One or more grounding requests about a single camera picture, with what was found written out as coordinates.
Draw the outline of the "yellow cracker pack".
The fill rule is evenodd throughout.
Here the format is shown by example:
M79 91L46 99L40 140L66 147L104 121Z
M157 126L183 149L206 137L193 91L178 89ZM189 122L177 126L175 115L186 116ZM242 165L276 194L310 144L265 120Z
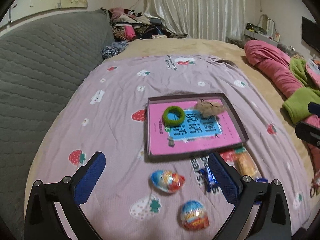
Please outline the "yellow cracker pack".
M249 176L253 179L258 177L259 171L244 146L234 150L234 162L242 176Z

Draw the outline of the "small blue Oreo pack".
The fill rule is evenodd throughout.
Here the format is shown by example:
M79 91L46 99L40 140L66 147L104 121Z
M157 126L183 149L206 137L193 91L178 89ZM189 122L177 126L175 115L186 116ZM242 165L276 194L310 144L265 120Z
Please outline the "small blue Oreo pack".
M217 184L217 181L215 180L215 177L213 176L211 170L209 167L205 167L200 169L200 174L202 174L206 191L216 193L219 189L219 186Z

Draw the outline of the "beige lace scrunchie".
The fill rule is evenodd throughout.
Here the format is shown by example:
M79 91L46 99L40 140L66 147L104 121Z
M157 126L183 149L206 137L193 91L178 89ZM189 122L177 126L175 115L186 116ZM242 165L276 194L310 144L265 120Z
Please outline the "beige lace scrunchie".
M226 110L225 106L219 102L206 101L203 99L197 101L194 109L199 111L204 118L218 116Z

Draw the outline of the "blue red chocolate egg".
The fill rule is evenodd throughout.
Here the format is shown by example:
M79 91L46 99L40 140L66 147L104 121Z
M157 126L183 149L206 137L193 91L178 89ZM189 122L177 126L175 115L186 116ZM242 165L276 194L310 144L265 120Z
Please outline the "blue red chocolate egg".
M157 170L151 174L150 180L157 189L165 193L175 193L185 183L184 176L170 170Z

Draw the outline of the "green fleece garment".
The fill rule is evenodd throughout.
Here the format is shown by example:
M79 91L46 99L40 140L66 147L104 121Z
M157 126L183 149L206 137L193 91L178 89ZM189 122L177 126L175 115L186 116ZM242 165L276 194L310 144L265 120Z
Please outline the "green fleece garment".
M294 125L311 116L309 103L319 104L319 64L312 60L292 57L289 70L302 85L283 103Z

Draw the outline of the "pink folded quilt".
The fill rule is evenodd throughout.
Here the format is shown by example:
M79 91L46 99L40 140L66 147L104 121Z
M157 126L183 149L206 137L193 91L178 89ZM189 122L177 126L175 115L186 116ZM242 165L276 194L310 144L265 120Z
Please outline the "pink folded quilt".
M286 100L302 85L289 70L292 57L263 41L250 40L244 45L246 59L253 67L264 73L285 96ZM319 128L319 117L311 114L303 120Z

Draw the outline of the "cluttered side desk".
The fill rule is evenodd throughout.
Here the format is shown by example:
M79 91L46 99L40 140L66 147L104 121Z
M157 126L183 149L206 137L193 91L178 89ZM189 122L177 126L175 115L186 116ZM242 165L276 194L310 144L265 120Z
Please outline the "cluttered side desk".
M264 41L275 47L278 46L280 33L277 32L276 23L266 14L262 14L257 25L247 23L244 36L253 40Z

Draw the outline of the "pink strawberry print blanket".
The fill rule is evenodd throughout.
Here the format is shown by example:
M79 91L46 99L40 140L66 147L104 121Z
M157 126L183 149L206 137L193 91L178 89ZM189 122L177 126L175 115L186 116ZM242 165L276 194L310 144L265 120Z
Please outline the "pink strawberry print blanket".
M284 187L297 231L311 215L306 170L286 129L258 89L233 63L214 56L150 56L105 62L93 70L45 136L27 184L55 183L73 175L97 151L106 166L82 209L103 239L211 239L232 210L220 191L205 193L206 158L150 163L145 159L148 99L171 94L223 93L244 124L246 145L261 175ZM185 178L175 193L157 189L150 176L170 170ZM209 226L186 230L184 203L201 202Z

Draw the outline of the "white striped curtain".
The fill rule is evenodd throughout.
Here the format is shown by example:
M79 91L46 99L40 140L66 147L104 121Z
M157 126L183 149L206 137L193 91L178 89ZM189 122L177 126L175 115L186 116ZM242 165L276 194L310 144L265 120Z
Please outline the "white striped curtain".
M145 14L172 33L225 41L242 37L246 0L146 0Z

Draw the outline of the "grey quilted headboard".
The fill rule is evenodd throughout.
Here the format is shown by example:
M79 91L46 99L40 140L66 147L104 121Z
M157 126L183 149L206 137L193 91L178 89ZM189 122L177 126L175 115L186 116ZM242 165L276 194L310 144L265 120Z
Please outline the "grey quilted headboard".
M113 41L105 9L45 17L1 37L1 218L17 238L35 154Z

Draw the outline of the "dark floral cloth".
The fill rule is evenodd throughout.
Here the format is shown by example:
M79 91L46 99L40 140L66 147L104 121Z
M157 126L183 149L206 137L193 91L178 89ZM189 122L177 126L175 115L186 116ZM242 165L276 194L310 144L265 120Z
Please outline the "dark floral cloth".
M101 55L103 60L109 59L114 57L120 53L122 53L128 46L127 41L120 41L120 42L112 42L110 45L105 46L102 51Z

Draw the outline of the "pile of clothes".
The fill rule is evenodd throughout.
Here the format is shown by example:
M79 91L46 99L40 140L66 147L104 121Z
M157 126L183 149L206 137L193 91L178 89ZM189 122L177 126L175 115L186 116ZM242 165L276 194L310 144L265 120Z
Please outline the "pile of clothes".
M116 7L109 9L108 14L116 41L186 38L188 36L169 31L160 19L148 18L142 12Z

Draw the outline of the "black wall television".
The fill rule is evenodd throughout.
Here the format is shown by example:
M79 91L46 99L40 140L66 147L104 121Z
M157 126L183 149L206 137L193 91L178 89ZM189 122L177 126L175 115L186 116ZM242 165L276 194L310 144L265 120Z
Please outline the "black wall television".
M302 17L302 40L319 53L319 49L320 49L319 26L305 17Z

